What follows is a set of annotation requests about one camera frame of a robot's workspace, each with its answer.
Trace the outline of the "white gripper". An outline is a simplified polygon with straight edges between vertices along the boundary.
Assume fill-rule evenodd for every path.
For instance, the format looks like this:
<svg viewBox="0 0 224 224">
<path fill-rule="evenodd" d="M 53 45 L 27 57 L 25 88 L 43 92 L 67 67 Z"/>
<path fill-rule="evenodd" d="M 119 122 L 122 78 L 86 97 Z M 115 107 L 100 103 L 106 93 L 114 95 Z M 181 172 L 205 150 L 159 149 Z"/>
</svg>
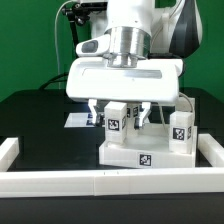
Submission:
<svg viewBox="0 0 224 224">
<path fill-rule="evenodd" d="M 150 102 L 176 101 L 183 60 L 145 59 L 135 68 L 111 68 L 105 57 L 109 43 L 109 36 L 100 36 L 77 45 L 78 58 L 70 67 L 66 93 L 74 101 L 89 99 L 92 123 L 98 127 L 103 124 L 104 114 L 98 111 L 97 100 L 143 102 L 143 111 L 134 123 L 136 130 L 141 129 L 151 113 Z"/>
</svg>

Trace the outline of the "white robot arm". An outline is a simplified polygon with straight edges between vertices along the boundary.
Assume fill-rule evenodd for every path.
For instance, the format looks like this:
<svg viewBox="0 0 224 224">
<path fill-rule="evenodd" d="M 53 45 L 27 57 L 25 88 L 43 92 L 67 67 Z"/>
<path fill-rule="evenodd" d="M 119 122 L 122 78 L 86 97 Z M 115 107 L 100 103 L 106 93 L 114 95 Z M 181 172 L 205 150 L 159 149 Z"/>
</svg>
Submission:
<svg viewBox="0 0 224 224">
<path fill-rule="evenodd" d="M 140 103 L 143 126 L 153 103 L 173 105 L 179 95 L 183 60 L 202 41 L 196 0 L 176 0 L 157 8 L 155 0 L 80 0 L 90 15 L 92 38 L 76 46 L 67 95 L 86 100 L 92 122 L 99 125 L 99 101 Z"/>
</svg>

